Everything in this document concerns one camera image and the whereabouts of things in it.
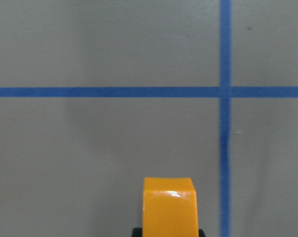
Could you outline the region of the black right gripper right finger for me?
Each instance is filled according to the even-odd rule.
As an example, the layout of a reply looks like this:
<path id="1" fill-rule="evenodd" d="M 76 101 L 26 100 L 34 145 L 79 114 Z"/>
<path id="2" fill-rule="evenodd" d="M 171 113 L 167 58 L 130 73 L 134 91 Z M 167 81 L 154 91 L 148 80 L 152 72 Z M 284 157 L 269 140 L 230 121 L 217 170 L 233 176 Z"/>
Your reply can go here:
<path id="1" fill-rule="evenodd" d="M 199 229 L 199 237 L 205 237 L 205 233 L 202 229 Z"/>

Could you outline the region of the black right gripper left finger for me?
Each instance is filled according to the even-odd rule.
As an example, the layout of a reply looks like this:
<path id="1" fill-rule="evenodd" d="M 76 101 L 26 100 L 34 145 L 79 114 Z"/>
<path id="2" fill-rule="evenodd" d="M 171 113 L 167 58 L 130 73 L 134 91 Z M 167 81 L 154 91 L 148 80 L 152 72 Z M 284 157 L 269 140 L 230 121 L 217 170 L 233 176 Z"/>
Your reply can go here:
<path id="1" fill-rule="evenodd" d="M 142 228 L 133 228 L 131 237 L 142 237 Z"/>

